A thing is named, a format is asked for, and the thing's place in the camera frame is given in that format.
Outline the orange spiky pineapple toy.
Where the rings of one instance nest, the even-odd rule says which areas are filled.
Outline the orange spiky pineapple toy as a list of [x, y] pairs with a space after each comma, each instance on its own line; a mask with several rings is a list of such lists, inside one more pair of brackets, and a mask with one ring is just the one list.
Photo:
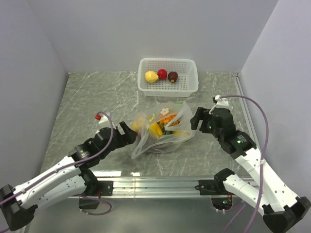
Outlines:
[[175, 125], [178, 125], [180, 123], [179, 119], [177, 119], [176, 121], [173, 121], [173, 119], [176, 117], [176, 114], [173, 114], [173, 115], [169, 115], [163, 119], [161, 119], [159, 122], [158, 122], [158, 125], [160, 127], [164, 127], [165, 125], [169, 124], [170, 123], [170, 126], [175, 126]]

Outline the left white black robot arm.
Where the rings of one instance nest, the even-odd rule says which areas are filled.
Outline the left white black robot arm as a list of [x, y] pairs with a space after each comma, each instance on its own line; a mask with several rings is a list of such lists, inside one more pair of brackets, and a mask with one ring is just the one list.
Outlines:
[[97, 195], [100, 185], [90, 170], [110, 152], [131, 145], [137, 132], [125, 122], [124, 134], [116, 127], [100, 129], [93, 138], [76, 146], [56, 165], [15, 187], [0, 189], [0, 209], [8, 229], [16, 231], [28, 225], [39, 210], [75, 195]]

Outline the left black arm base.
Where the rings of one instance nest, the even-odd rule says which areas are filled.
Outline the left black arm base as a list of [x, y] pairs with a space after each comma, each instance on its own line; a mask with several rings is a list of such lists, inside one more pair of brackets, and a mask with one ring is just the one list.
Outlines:
[[92, 171], [87, 170], [80, 175], [85, 181], [86, 189], [79, 198], [79, 208], [82, 212], [87, 210], [96, 210], [100, 202], [104, 201], [102, 197], [110, 197], [113, 193], [113, 181], [99, 181]]

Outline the transparent plastic bag with fruit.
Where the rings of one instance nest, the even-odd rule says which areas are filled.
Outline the transparent plastic bag with fruit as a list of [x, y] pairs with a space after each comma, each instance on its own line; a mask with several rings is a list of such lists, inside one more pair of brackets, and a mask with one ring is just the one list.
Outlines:
[[[179, 119], [180, 123], [175, 126], [170, 126], [169, 123], [161, 127], [163, 135], [153, 138], [149, 134], [150, 126], [173, 114], [176, 114], [173, 121]], [[138, 133], [131, 158], [136, 159], [144, 153], [168, 153], [176, 150], [182, 143], [195, 136], [190, 123], [192, 117], [193, 113], [184, 101], [160, 103], [139, 112], [131, 124], [131, 129]]]

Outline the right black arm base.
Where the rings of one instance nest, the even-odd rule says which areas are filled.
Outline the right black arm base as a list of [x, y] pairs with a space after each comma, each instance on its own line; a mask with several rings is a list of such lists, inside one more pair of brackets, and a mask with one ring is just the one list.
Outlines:
[[234, 201], [233, 194], [226, 191], [224, 186], [216, 180], [199, 180], [195, 189], [200, 196], [210, 196], [212, 207], [216, 211], [233, 211], [241, 201]]

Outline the yellow bell pepper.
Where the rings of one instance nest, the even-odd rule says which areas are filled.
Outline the yellow bell pepper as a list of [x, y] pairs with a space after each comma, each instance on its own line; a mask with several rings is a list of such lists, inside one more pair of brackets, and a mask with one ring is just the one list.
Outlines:
[[152, 124], [149, 128], [149, 134], [153, 138], [159, 138], [163, 135], [163, 131], [158, 123]]

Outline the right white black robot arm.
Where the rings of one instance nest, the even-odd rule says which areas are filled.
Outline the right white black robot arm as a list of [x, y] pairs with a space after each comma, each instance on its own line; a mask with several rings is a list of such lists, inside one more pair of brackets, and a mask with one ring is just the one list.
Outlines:
[[303, 219], [311, 207], [307, 197], [299, 197], [261, 158], [251, 137], [236, 129], [233, 116], [226, 108], [199, 107], [190, 120], [193, 130], [213, 135], [221, 149], [241, 165], [259, 188], [225, 168], [213, 181], [200, 180], [196, 189], [201, 195], [231, 193], [240, 197], [260, 213], [266, 226], [274, 233], [285, 233]]

